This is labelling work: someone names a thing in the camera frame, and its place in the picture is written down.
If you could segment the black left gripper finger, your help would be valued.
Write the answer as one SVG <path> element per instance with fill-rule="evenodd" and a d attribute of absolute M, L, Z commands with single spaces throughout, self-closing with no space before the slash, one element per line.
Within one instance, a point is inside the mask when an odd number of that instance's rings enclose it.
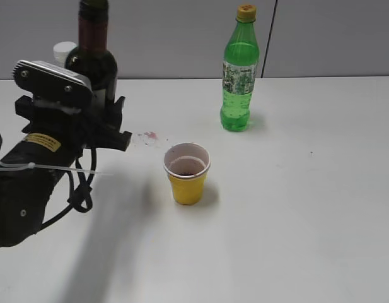
<path fill-rule="evenodd" d="M 124 103 L 125 97 L 120 96 L 102 112 L 101 116 L 94 117 L 93 138 L 96 148 L 126 150 L 129 146 L 132 133 L 120 130 Z"/>

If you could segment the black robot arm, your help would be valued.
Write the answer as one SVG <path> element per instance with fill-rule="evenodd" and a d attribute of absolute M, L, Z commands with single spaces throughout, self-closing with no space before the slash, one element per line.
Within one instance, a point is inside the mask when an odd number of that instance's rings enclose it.
<path fill-rule="evenodd" d="M 97 150 L 126 151 L 132 134 L 120 132 L 125 97 L 111 105 L 107 122 L 87 111 L 68 114 L 22 96 L 15 112 L 29 123 L 25 137 L 0 159 L 0 248 L 13 247 L 56 223 L 71 210 L 93 207 L 91 183 L 98 174 Z M 45 220 L 47 203 L 64 175 L 67 206 Z"/>

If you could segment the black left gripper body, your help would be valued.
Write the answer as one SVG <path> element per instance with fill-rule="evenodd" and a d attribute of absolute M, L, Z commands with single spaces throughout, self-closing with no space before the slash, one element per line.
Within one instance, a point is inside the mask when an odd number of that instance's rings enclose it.
<path fill-rule="evenodd" d="M 93 120 L 105 109 L 68 114 L 59 109 L 40 107 L 30 97 L 20 97 L 15 102 L 15 112 L 27 119 L 28 124 L 22 130 L 25 137 L 14 147 L 14 157 L 79 158 L 86 148 L 96 150 Z"/>

